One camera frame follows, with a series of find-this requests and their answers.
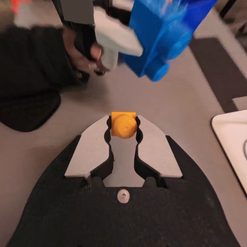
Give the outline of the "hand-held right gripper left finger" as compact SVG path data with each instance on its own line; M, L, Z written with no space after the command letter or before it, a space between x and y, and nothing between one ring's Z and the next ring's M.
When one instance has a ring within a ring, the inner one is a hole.
M113 171L111 140L111 117L106 115L82 132L76 149L64 174L66 178L93 177L104 180Z

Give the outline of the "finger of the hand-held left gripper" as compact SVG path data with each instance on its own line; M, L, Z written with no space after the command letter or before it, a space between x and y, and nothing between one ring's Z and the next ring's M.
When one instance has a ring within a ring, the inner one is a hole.
M140 57L143 54L134 30L107 15L105 9L94 7L94 24L96 40L104 55L116 52Z

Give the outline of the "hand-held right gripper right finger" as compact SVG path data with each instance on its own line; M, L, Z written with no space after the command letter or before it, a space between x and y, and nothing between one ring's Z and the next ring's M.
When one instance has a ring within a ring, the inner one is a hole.
M165 133L141 115L137 116L134 170L144 180L183 177Z

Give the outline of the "blue two-stud block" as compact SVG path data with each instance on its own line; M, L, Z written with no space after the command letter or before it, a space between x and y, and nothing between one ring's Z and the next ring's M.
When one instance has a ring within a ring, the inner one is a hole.
M181 1L134 1L129 27L143 47L140 57L123 55L123 61L139 77L152 82L162 79L169 61L190 43L193 31L183 23L187 4Z

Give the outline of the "person's left hand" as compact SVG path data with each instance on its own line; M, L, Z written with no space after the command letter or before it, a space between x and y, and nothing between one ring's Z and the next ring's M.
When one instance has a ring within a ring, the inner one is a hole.
M89 70L94 70L97 72L108 72L109 70L105 68L101 61L101 56L103 55L103 48L97 44L93 43L90 47L90 54L94 61L88 60L80 51L75 47L76 32L63 26L63 42L67 54L70 57L71 63L79 70L89 72Z

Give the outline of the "orange traffic cone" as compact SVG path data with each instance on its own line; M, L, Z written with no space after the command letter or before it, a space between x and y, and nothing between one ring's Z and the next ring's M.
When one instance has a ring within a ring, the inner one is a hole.
M26 3L30 3L32 0L11 0L10 7L14 14L17 14L19 12L20 6Z

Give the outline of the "white document stand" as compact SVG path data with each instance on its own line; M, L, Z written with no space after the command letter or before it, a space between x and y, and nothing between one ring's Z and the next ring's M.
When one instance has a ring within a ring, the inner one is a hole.
M217 115L211 126L247 194L247 110Z

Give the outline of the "yellow single-stud block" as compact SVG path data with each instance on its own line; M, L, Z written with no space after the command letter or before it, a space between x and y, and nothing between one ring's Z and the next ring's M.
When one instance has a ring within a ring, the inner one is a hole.
M137 132L136 112L111 112L111 136L129 139Z

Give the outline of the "grey wood-edged table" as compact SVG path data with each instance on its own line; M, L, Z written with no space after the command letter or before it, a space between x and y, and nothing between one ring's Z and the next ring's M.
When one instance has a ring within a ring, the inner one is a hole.
M15 14L14 24L26 29L34 26L55 28L63 26L53 2L43 0L22 2Z

